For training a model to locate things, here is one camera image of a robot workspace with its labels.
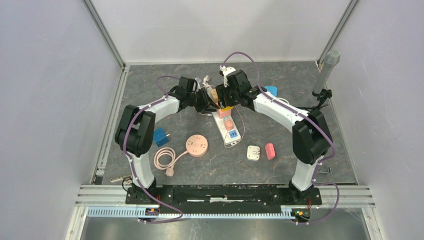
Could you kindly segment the white power strip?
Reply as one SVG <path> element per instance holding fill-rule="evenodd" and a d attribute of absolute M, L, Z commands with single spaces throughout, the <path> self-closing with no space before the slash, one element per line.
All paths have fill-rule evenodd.
<path fill-rule="evenodd" d="M 224 145 L 226 147 L 234 146 L 236 143 L 238 143 L 242 139 L 242 136 L 241 136 L 241 134 L 240 134 L 238 128 L 236 127 L 236 124 L 235 124 L 235 122 L 232 118 L 232 114 L 229 117 L 225 117 L 224 119 L 218 118 L 217 111 L 212 112 L 211 115 L 212 115 L 212 117 L 213 117 L 213 119 L 216 123 L 218 131 L 219 131 L 219 133 L 220 133 L 220 135 L 223 139 Z M 224 120 L 226 118 L 230 118 L 233 121 L 234 128 L 231 131 L 227 131 L 226 128 L 225 128 Z"/>

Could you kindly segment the yellow cube adapter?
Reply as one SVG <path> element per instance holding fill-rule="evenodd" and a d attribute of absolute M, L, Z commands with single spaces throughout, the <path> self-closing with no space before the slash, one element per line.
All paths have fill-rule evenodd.
<path fill-rule="evenodd" d="M 226 107 L 224 107 L 224 108 L 221 108 L 220 110 L 221 110 L 222 112 L 226 112 L 226 111 L 231 111 L 233 108 L 234 108 L 234 106 L 226 106 Z"/>

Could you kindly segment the pink round socket base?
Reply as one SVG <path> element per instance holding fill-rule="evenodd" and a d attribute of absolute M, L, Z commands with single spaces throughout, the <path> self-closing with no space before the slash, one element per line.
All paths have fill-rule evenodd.
<path fill-rule="evenodd" d="M 190 136 L 185 143 L 186 151 L 192 157 L 202 157 L 208 150 L 207 139 L 200 134 Z"/>

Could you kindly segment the white usb charger plug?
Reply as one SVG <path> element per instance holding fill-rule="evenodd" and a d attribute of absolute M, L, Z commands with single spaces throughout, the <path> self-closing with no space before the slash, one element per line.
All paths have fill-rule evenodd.
<path fill-rule="evenodd" d="M 246 157 L 250 161 L 258 161 L 260 159 L 261 149 L 256 145 L 249 145 L 247 147 Z"/>

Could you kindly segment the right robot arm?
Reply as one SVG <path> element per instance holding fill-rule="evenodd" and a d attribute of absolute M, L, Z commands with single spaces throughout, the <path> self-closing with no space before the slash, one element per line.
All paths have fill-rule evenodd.
<path fill-rule="evenodd" d="M 308 112 L 294 107 L 267 93 L 263 87 L 252 86 L 243 70 L 223 65 L 219 68 L 223 83 L 217 85 L 216 91 L 222 109 L 241 105 L 273 119 L 291 132 L 297 163 L 288 196 L 293 203 L 302 204 L 309 198 L 308 189 L 313 185 L 318 162 L 335 147 L 324 115 L 317 109 Z"/>

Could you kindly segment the pink plug adapter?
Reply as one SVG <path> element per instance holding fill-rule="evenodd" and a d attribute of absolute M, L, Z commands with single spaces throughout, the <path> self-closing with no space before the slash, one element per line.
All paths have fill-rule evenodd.
<path fill-rule="evenodd" d="M 265 153 L 268 160 L 273 160 L 276 157 L 275 148 L 272 143 L 267 143 L 265 145 Z"/>

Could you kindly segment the blue cube socket adapter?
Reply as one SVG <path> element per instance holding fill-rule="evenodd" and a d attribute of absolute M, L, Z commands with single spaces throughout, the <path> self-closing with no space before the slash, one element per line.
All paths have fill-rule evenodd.
<path fill-rule="evenodd" d="M 170 141 L 169 135 L 165 132 L 165 130 L 162 127 L 159 127 L 155 129 L 153 132 L 153 141 L 158 148 L 162 147 Z"/>

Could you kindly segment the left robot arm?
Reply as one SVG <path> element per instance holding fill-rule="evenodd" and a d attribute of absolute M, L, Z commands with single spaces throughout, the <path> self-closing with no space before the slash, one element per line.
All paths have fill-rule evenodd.
<path fill-rule="evenodd" d="M 187 107 L 193 107 L 201 114 L 219 109 L 207 91 L 200 89 L 199 83 L 192 78 L 182 76 L 176 86 L 163 92 L 161 98 L 146 105 L 127 105 L 114 135 L 115 143 L 129 161 L 132 182 L 139 189 L 137 196 L 145 204 L 151 204 L 157 198 L 157 190 L 152 187 L 155 177 L 149 161 L 155 124 Z"/>

